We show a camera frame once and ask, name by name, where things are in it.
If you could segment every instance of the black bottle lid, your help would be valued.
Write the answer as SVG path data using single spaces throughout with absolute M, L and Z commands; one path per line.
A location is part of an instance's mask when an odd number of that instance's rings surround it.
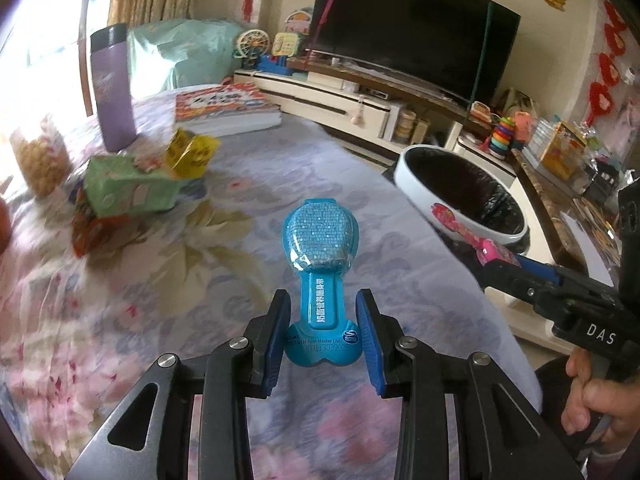
M 91 35 L 91 53 L 127 41 L 127 24 L 116 23 L 96 30 Z

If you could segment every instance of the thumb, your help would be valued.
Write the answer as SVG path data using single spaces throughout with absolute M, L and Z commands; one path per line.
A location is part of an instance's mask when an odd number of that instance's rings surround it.
M 582 391 L 582 402 L 594 412 L 626 417 L 635 414 L 640 406 L 640 388 L 637 383 L 592 379 Z

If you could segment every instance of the yellow wrapper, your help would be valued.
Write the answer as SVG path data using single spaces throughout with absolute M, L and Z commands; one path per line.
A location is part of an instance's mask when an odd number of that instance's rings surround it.
M 200 178 L 220 141 L 178 128 L 166 149 L 166 163 L 180 178 Z

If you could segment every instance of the human hand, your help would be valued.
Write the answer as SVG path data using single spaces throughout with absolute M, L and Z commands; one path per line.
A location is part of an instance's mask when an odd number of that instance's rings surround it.
M 589 410 L 612 416 L 611 424 L 600 439 L 603 452 L 625 449 L 640 428 L 640 378 L 617 383 L 591 378 L 590 354 L 575 348 L 566 364 L 566 373 L 574 378 L 562 412 L 562 427 L 567 435 L 585 430 L 591 420 Z

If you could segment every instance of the metal screw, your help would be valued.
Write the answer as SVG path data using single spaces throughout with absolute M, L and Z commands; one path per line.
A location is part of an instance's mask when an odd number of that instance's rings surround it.
M 476 352 L 474 362 L 479 366 L 487 366 L 491 362 L 491 358 L 484 352 Z
M 398 339 L 398 345 L 400 346 L 400 348 L 404 348 L 405 350 L 410 350 L 418 346 L 418 340 L 415 337 L 405 335 L 405 336 L 402 336 L 400 339 Z
M 249 340 L 242 335 L 229 340 L 229 346 L 234 350 L 242 350 L 243 348 L 246 348 L 248 344 Z
M 175 355 L 173 354 L 162 354 L 159 358 L 158 358 L 158 366 L 161 368 L 171 368 L 173 365 L 175 365 L 175 362 L 177 361 Z

